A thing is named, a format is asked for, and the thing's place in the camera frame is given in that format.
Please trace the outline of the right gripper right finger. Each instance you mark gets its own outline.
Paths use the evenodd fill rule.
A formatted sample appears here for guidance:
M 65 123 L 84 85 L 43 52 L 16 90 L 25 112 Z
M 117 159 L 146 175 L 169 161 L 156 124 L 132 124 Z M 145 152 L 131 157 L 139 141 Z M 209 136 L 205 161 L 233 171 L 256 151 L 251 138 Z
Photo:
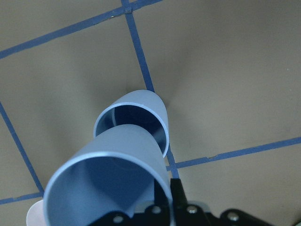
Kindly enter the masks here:
M 175 210 L 184 209 L 188 205 L 182 181 L 179 178 L 170 179 L 170 188 Z

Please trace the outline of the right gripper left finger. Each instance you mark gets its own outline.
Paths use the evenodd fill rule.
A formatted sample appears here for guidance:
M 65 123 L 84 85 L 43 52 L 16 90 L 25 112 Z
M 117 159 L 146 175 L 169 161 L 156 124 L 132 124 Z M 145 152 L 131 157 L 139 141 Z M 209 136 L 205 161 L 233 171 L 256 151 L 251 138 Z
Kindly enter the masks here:
M 154 204 L 152 218 L 156 226 L 170 226 L 172 223 L 169 200 L 157 180 L 154 180 Z

